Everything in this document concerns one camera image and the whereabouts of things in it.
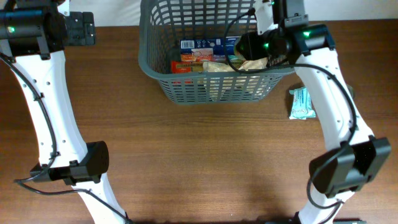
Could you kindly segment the beige powder pouch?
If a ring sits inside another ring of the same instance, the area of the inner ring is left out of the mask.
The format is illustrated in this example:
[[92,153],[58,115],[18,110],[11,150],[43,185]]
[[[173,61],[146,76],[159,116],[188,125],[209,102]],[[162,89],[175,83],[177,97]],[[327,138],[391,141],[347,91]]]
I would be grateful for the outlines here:
[[[240,70],[259,70],[265,68],[268,63],[268,59],[262,58],[259,60],[250,61],[233,61],[235,67],[239,67]],[[205,72],[233,72],[234,70],[227,63],[218,62],[204,62],[203,70]],[[251,94],[254,93],[255,87],[260,80],[260,76],[251,77],[224,77],[221,82],[221,78],[210,78],[210,99],[212,101],[228,101],[231,95],[231,100],[239,100],[240,93],[244,93],[242,99],[247,99]]]

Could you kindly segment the orange spaghetti packet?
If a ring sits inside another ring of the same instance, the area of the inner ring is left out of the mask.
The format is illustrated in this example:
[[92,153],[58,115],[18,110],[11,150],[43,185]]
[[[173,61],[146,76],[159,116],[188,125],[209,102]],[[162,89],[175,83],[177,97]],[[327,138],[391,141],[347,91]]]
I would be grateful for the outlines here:
[[203,62],[178,62],[171,61],[171,72],[174,74],[183,74],[191,72],[202,72]]

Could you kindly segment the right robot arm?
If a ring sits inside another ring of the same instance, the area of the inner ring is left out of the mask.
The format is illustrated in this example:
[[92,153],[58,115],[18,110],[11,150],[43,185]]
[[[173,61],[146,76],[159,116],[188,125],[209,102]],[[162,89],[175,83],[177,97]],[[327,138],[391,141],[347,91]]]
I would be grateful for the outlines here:
[[247,60],[283,56],[307,88],[326,153],[309,164],[307,204],[292,223],[332,223],[343,204],[372,182],[391,153],[362,119],[344,81],[336,44],[324,24],[311,25],[303,1],[256,1],[246,13],[257,29],[235,49]]

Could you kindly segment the light teal wipes packet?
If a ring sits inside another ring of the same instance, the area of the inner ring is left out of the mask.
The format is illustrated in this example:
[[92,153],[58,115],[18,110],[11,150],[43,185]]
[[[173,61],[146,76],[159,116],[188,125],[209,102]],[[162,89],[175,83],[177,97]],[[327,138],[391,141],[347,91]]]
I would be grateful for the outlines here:
[[306,87],[290,90],[289,94],[293,96],[290,119],[315,118],[316,112],[312,108],[312,100]]

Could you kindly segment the blue Kleenex tissue pack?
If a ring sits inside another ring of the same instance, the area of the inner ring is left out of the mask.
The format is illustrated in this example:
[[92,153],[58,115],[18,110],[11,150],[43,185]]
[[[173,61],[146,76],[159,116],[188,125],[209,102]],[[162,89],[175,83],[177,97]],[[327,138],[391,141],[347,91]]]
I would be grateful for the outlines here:
[[234,51],[235,43],[239,37],[215,39],[186,39],[180,40],[180,59],[183,62],[225,62],[226,46],[228,58],[231,61],[245,61],[246,59]]

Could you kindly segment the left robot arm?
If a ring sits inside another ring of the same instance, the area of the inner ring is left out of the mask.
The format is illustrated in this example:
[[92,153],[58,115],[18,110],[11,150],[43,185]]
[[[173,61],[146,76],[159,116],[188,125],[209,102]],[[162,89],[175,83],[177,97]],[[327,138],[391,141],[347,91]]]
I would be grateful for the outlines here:
[[93,13],[72,12],[68,1],[1,4],[1,60],[22,88],[39,144],[38,163],[17,184],[62,180],[96,223],[129,223],[108,180],[108,147],[83,140],[67,89],[65,48],[95,42]]

